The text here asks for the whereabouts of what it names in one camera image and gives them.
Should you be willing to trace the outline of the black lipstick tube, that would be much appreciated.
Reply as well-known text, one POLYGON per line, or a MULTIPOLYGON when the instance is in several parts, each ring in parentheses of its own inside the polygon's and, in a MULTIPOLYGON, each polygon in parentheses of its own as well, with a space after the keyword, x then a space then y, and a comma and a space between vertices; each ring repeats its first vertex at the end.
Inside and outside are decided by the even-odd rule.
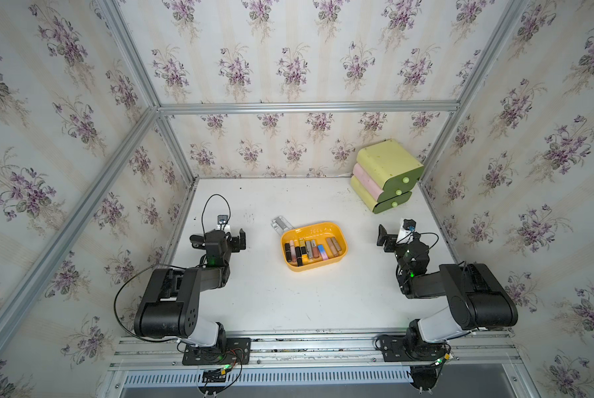
POLYGON ((290 264, 292 262, 292 252, 291 252, 291 246, 290 243, 285 243, 284 245, 285 247, 285 260, 290 264))

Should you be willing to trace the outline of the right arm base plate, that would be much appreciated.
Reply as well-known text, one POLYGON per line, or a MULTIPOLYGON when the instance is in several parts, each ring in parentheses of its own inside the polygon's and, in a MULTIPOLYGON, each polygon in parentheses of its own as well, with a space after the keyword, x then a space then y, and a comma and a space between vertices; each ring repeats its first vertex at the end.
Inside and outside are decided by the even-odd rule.
POLYGON ((378 335, 374 347, 386 363, 436 363, 441 364, 450 355, 446 343, 413 343, 406 335, 378 335))

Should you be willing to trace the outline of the yellow plastic storage box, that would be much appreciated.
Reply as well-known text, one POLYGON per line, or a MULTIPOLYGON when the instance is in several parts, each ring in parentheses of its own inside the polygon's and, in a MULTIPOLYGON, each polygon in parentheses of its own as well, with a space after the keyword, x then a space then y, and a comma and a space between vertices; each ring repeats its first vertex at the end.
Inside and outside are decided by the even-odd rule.
POLYGON ((341 228, 333 223, 333 222, 320 222, 317 224, 312 224, 312 225, 308 225, 305 227, 298 227, 298 228, 294 228, 291 231, 285 232, 283 235, 281 235, 281 248, 283 250, 283 254, 284 254, 284 262, 285 265, 287 265, 290 270, 293 270, 294 272, 302 272, 305 270, 313 270, 315 268, 318 267, 323 267, 326 265, 331 265, 337 262, 340 262, 340 260, 345 257, 346 253, 348 253, 348 244, 345 240, 345 237, 343 235, 343 232, 341 230, 341 228), (341 245, 342 248, 342 252, 338 253, 337 257, 333 257, 330 249, 328 248, 328 244, 326 242, 326 239, 328 237, 335 237, 337 239, 337 241, 339 242, 339 244, 341 245), (303 258, 303 266, 299 267, 297 264, 289 264, 286 260, 285 260, 285 243, 290 243, 290 240, 293 240, 295 242, 295 247, 299 247, 299 243, 298 243, 298 239, 304 239, 304 241, 306 240, 313 240, 315 239, 318 245, 323 245, 323 247, 326 250, 326 253, 328 255, 328 260, 322 260, 322 259, 312 259, 309 260, 308 257, 306 255, 302 255, 303 258))

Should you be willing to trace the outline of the silver lipstick tube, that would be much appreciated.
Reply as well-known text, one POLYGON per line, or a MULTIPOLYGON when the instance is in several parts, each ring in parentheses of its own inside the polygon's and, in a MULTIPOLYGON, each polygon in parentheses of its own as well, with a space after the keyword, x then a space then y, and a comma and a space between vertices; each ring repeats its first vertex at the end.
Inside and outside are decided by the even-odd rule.
POLYGON ((311 241, 306 240, 305 245, 306 245, 307 257, 309 260, 312 260, 313 259, 313 249, 312 249, 311 241))

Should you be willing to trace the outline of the tan lipstick tube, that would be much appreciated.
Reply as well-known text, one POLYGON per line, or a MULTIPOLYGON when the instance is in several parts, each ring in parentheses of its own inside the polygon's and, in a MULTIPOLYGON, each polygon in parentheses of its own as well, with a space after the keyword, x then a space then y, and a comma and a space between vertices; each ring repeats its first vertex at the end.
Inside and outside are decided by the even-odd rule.
POLYGON ((337 241, 337 239, 333 236, 330 238, 332 245, 333 245, 333 249, 338 252, 341 253, 342 252, 342 248, 341 245, 339 244, 339 242, 337 241))

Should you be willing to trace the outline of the slim black lipstick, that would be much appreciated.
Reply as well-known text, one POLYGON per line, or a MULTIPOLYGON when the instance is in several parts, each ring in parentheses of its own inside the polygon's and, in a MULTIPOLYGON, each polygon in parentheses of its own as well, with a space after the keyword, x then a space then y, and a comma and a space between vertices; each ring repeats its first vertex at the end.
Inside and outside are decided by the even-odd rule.
POLYGON ((296 257, 297 265, 299 267, 303 266, 303 258, 302 258, 301 248, 298 246, 295 247, 295 257, 296 257))

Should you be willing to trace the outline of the pink lip gloss tube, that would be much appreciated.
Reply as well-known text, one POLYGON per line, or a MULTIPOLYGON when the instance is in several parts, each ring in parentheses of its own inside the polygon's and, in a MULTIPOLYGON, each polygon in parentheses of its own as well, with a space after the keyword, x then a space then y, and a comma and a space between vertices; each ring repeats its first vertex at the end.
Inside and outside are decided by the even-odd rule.
POLYGON ((291 264, 297 264, 297 255, 295 250, 295 242, 290 240, 290 255, 291 255, 291 264))

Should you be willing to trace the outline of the rose lip gloss tube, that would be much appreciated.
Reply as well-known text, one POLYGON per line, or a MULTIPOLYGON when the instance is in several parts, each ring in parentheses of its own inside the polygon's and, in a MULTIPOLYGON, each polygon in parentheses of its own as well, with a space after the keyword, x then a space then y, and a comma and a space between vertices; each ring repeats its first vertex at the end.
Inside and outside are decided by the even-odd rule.
POLYGON ((320 254, 320 250, 318 247, 318 244, 316 242, 315 239, 311 240, 311 248, 312 248, 312 252, 313 252, 313 258, 314 259, 321 259, 321 254, 320 254))

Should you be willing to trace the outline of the beige lipstick tube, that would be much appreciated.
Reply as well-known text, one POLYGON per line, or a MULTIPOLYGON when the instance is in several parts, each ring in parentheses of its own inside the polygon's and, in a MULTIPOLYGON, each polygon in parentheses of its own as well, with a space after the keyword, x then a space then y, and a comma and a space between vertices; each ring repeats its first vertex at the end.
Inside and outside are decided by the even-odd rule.
POLYGON ((331 252, 332 256, 333 257, 337 257, 338 256, 338 251, 336 249, 336 246, 333 243, 333 240, 330 237, 328 237, 326 239, 326 242, 328 244, 328 248, 330 249, 330 252, 331 252))

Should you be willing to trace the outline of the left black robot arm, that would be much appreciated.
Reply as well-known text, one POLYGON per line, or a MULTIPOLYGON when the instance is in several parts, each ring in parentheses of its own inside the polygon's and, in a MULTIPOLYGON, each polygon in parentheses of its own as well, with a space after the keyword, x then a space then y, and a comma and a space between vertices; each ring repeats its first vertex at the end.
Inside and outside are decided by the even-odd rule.
POLYGON ((231 256, 246 249, 246 234, 212 230, 191 235, 192 247, 203 250, 198 265, 185 269, 172 266, 152 273, 134 318, 134 333, 142 339, 175 338, 198 349, 227 349, 225 328, 199 314, 203 291, 226 286, 231 274, 231 256))

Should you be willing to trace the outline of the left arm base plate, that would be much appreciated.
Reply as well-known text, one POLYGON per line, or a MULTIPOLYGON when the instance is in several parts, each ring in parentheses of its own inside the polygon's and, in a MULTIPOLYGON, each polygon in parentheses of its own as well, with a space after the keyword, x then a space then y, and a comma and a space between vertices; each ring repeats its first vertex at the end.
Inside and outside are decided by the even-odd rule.
POLYGON ((247 365, 251 354, 250 338, 227 338, 224 348, 194 348, 187 345, 182 364, 184 366, 201 365, 247 365))

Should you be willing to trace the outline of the black gold lipstick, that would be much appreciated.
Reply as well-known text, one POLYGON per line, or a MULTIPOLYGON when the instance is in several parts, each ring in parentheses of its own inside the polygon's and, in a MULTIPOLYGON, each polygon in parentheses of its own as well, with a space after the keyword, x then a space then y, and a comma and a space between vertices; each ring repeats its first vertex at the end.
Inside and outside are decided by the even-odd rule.
POLYGON ((301 250, 301 255, 306 255, 307 256, 307 247, 305 245, 305 241, 304 239, 298 239, 298 243, 299 243, 299 247, 301 250))

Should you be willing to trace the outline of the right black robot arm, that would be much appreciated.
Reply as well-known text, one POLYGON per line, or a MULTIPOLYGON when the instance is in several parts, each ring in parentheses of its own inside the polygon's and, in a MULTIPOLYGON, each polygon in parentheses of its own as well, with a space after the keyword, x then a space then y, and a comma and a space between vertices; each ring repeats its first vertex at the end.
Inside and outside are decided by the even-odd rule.
POLYGON ((514 301, 487 265, 443 264, 429 272, 431 246, 422 241, 416 222, 406 219, 398 234, 383 225, 376 245, 396 258, 396 280, 407 299, 444 297, 447 307, 425 318, 412 320, 403 347, 408 352, 436 348, 475 329, 510 328, 517 324, 514 301))

